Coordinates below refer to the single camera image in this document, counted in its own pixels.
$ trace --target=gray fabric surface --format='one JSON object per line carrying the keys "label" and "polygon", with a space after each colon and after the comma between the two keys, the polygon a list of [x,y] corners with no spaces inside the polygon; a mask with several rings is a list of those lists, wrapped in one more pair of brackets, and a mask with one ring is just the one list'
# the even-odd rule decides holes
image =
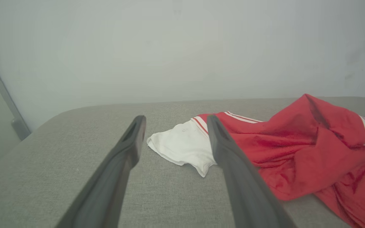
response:
{"label": "gray fabric surface", "polygon": [[[365,98],[326,97],[365,117]],[[136,115],[145,140],[201,113],[231,111],[267,121],[295,98],[189,101],[86,107],[57,115],[0,161],[0,227],[52,227]],[[314,196],[285,202],[299,227],[347,227]],[[126,189],[120,227],[232,227],[222,170],[202,178],[143,145]]]}

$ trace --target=white wall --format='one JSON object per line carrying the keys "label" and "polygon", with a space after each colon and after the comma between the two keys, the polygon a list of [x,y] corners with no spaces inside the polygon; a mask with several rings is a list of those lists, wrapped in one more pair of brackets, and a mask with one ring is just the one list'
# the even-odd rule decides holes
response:
{"label": "white wall", "polygon": [[365,97],[365,0],[0,0],[0,76],[32,130],[88,105]]}

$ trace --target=door frame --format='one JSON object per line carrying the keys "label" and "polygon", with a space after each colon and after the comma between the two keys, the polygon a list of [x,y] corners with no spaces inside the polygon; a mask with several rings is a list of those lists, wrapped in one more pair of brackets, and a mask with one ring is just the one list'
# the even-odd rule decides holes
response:
{"label": "door frame", "polygon": [[9,95],[4,82],[1,80],[0,77],[0,94],[2,95],[6,105],[8,106],[9,110],[12,112],[14,119],[11,121],[11,126],[15,130],[16,134],[18,135],[19,139],[22,141],[26,137],[30,135],[30,130],[23,120],[22,115],[19,113],[18,109],[16,108],[15,103],[13,102],[11,96]]}

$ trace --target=metal door frame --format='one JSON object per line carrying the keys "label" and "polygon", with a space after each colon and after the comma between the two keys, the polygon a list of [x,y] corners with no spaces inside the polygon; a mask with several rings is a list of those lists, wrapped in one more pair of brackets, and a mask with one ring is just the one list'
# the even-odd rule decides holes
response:
{"label": "metal door frame", "polygon": [[12,112],[12,115],[14,117],[14,119],[11,122],[11,126],[15,130],[19,139],[22,141],[26,137],[28,137],[31,132],[30,132],[28,126],[26,125],[25,121],[23,120],[22,115],[19,113],[18,109],[16,108],[16,105],[13,102],[11,96],[9,95],[8,91],[6,90],[6,87],[4,85],[4,82],[2,82],[2,80],[1,80],[1,77],[0,77],[0,94],[2,95],[4,101],[6,102],[6,105],[8,106],[10,112]]}

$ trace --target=clothing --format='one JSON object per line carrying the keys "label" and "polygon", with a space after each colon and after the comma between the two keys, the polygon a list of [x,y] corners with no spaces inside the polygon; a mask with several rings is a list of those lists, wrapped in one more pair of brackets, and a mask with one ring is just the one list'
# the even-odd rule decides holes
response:
{"label": "clothing", "polygon": [[[278,199],[314,193],[351,226],[365,227],[365,118],[303,95],[269,121],[230,112],[216,116]],[[215,164],[207,114],[153,134],[165,159],[192,164],[201,176]]]}

